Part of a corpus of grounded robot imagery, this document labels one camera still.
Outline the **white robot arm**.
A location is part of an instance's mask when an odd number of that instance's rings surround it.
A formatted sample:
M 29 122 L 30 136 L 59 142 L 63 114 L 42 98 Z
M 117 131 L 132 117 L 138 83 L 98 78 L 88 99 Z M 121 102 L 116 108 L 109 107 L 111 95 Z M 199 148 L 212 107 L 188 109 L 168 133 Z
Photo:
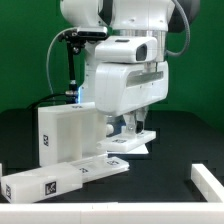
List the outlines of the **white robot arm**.
M 183 55 L 166 47 L 169 33 L 190 31 L 200 0 L 60 0 L 63 17 L 73 26 L 76 51 L 88 52 L 86 72 L 94 77 L 97 110 L 122 116 L 128 132 L 143 130 L 147 106 L 168 93 L 166 58 Z

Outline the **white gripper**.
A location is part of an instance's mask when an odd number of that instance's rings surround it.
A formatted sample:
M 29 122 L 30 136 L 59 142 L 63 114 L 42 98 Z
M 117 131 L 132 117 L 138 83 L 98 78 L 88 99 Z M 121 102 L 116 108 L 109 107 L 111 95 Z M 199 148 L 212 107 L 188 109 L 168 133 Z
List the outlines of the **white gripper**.
M 106 115 L 124 114 L 128 133 L 143 131 L 147 106 L 167 96 L 168 74 L 167 62 L 158 63 L 154 72 L 143 64 L 101 63 L 95 74 L 96 108 Z

